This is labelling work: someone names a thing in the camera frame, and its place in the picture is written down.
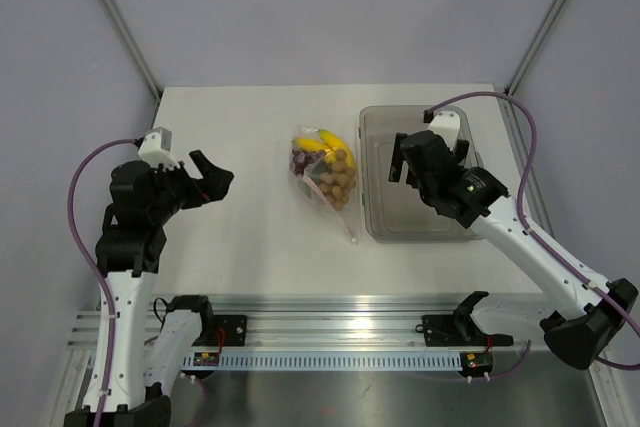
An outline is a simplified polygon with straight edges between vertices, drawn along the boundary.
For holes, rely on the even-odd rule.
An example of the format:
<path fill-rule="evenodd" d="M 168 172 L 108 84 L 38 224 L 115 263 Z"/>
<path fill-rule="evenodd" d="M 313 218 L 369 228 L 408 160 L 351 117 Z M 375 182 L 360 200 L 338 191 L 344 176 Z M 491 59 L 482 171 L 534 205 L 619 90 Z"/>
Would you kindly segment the red grape bunch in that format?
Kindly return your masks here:
<path fill-rule="evenodd" d="M 325 156 L 324 150 L 319 151 L 305 151 L 299 148 L 293 148 L 291 150 L 290 158 L 290 171 L 296 177 L 302 177 L 305 171 L 315 166 Z"/>

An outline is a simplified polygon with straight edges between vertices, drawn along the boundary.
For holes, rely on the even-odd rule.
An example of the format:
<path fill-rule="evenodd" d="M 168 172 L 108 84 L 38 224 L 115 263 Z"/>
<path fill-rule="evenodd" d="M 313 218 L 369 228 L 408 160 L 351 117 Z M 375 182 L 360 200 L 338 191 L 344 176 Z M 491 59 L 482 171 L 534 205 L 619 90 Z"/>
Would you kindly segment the brown longan bunch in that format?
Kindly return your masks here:
<path fill-rule="evenodd" d="M 356 164 L 349 152 L 338 149 L 329 161 L 320 161 L 314 179 L 321 195 L 336 211 L 343 210 L 357 185 Z"/>

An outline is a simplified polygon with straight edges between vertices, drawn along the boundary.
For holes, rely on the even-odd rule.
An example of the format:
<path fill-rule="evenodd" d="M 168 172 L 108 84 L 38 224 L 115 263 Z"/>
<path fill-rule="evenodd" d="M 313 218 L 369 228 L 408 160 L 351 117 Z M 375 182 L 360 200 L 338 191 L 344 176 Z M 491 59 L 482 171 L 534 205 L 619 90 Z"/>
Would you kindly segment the yellow banana bunch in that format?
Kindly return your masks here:
<path fill-rule="evenodd" d="M 349 152 L 349 156 L 355 161 L 355 156 L 347 143 L 342 138 L 326 129 L 319 129 L 315 127 L 300 128 L 299 132 L 294 135 L 291 141 L 291 148 L 299 148 L 305 151 L 324 150 L 325 156 L 321 161 L 329 161 L 335 156 L 335 151 L 338 149 L 344 149 Z"/>

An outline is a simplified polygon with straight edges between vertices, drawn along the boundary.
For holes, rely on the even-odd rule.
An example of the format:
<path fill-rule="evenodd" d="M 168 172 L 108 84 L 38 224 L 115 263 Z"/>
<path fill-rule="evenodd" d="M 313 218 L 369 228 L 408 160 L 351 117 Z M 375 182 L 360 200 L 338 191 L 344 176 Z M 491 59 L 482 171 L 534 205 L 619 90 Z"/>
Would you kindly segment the clear red-dotted zip bag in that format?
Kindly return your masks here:
<path fill-rule="evenodd" d="M 355 244 L 360 237 L 359 165 L 344 136 L 298 125 L 288 152 L 289 179 L 298 196 Z"/>

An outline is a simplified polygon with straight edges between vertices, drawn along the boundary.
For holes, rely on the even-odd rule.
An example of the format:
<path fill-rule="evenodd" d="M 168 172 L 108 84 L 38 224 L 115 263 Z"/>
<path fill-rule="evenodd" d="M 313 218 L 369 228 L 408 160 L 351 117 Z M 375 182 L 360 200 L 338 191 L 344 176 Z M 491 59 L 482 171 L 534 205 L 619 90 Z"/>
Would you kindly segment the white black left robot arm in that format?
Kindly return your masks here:
<path fill-rule="evenodd" d="M 179 211 L 222 200 L 232 172 L 190 152 L 200 175 L 182 164 L 126 162 L 111 173 L 111 202 L 95 252 L 85 257 L 101 289 L 94 367 L 80 408 L 67 426 L 167 426 L 170 394 L 190 348 L 208 343 L 216 321 L 205 296 L 180 295 L 168 305 L 157 338 L 146 341 L 147 309 L 166 244 L 165 224 Z"/>

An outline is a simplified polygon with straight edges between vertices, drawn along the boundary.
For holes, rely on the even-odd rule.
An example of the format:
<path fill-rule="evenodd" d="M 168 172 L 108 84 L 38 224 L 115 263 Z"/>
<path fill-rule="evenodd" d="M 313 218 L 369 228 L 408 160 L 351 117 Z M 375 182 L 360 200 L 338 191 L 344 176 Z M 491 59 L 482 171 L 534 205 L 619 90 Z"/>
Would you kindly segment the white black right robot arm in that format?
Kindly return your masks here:
<path fill-rule="evenodd" d="M 631 316 L 637 288 L 624 278 L 608 280 L 539 233 L 496 177 L 482 167 L 463 167 L 467 149 L 465 141 L 449 148 L 430 130 L 399 133 L 389 179 L 398 182 L 406 168 L 407 182 L 423 203 L 472 230 L 519 267 L 555 304 L 540 322 L 546 346 L 567 365 L 589 368 L 624 325 L 639 329 Z"/>

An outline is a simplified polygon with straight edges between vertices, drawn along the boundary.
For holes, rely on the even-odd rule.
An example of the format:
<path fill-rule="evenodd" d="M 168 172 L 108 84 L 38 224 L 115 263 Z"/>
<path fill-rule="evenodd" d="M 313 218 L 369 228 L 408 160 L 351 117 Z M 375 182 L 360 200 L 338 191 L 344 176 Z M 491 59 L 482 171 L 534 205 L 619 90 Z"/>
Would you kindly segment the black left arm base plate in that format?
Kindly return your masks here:
<path fill-rule="evenodd" d="M 244 347 L 247 336 L 246 315 L 213 315 L 206 320 L 193 346 L 196 347 Z"/>

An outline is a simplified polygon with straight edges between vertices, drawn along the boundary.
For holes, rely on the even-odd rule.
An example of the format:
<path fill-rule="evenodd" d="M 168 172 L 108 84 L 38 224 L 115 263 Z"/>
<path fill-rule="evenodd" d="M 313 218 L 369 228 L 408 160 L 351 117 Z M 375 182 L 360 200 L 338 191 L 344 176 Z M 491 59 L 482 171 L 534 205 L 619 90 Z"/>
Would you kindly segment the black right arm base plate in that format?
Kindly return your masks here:
<path fill-rule="evenodd" d="M 422 334 L 427 347 L 511 347 L 514 339 L 505 334 L 487 334 L 470 316 L 424 315 L 414 331 Z"/>

